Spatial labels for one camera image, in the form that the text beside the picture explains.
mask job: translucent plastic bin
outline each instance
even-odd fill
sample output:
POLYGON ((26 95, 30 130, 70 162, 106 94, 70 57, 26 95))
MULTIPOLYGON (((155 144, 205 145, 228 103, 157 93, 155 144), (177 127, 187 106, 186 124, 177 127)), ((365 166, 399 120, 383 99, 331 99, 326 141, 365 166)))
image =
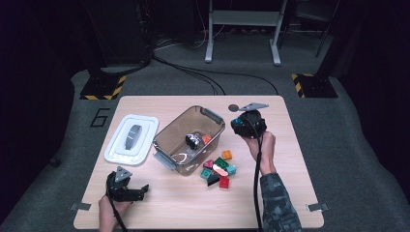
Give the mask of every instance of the translucent plastic bin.
POLYGON ((154 137, 157 152, 154 157, 164 166, 189 176, 218 147, 220 134, 225 129, 223 119, 210 109, 194 105, 172 121, 154 137), (187 134, 197 137, 209 134, 211 140, 200 139, 196 149, 186 142, 187 134))

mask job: camouflage sleeve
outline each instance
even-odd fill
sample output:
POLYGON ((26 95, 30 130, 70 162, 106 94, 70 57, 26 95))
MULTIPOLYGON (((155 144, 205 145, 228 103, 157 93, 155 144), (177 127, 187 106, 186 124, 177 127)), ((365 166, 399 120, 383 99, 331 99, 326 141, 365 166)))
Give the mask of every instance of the camouflage sleeve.
POLYGON ((302 231, 298 214, 278 173, 260 178, 263 198, 263 230, 265 232, 302 231))

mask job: table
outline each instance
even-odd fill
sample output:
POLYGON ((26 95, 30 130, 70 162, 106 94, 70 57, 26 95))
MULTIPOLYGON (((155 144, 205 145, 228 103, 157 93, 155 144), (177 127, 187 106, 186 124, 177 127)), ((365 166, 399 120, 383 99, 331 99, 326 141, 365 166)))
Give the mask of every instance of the table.
POLYGON ((287 0, 281 0, 279 12, 248 12, 248 11, 215 11, 213 0, 209 0, 209 28, 208 46, 206 49, 205 62, 212 62, 214 51, 214 24, 226 25, 249 25, 249 26, 275 26, 274 38, 270 39, 270 47, 275 66, 280 66, 278 53, 278 36, 283 21, 287 0))
MULTIPOLYGON (((253 204, 253 175, 255 161, 246 143, 230 128, 230 121, 241 113, 230 112, 228 105, 240 107, 251 102, 267 103, 259 109, 268 130, 277 136, 275 163, 304 228, 321 227, 321 212, 309 212, 306 204, 317 203, 308 170, 296 134, 282 97, 278 96, 129 96, 120 99, 100 155, 97 159, 82 203, 91 204, 88 211, 78 210, 74 219, 77 229, 96 229, 99 226, 98 201, 104 194, 105 180, 116 171, 117 164, 107 162, 104 151, 121 120, 128 114, 157 117, 158 132, 193 105, 211 109, 221 116, 226 128, 220 135, 218 148, 209 159, 220 157, 230 150, 237 171, 230 178, 229 188, 207 186, 200 177, 201 168, 189 177, 171 171, 154 158, 152 147, 145 162, 137 167, 124 166, 132 172, 129 189, 150 185, 143 201, 134 202, 123 221, 129 229, 248 229, 257 228, 253 204)), ((259 193, 260 209, 262 198, 259 193)))

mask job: yellow and black hazard tape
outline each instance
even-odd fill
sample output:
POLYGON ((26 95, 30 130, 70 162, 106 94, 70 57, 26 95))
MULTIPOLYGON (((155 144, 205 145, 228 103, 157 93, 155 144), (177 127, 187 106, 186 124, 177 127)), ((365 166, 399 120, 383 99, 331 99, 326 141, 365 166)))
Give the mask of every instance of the yellow and black hazard tape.
POLYGON ((308 73, 292 73, 292 79, 293 83, 295 84, 296 92, 298 92, 299 98, 305 98, 305 93, 302 88, 301 82, 299 81, 300 76, 311 76, 314 77, 313 74, 308 74, 308 73))
POLYGON ((124 82, 126 81, 126 76, 122 76, 118 79, 112 92, 107 93, 107 95, 95 95, 95 94, 85 94, 80 96, 81 100, 115 100, 123 88, 124 82))

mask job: white lid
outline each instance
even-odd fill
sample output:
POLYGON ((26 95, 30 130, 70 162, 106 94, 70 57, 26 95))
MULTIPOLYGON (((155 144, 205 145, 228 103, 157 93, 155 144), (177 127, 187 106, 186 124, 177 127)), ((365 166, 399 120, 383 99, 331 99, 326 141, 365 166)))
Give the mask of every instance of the white lid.
POLYGON ((141 164, 150 151, 158 125, 156 117, 125 116, 105 149, 105 160, 132 166, 141 164))

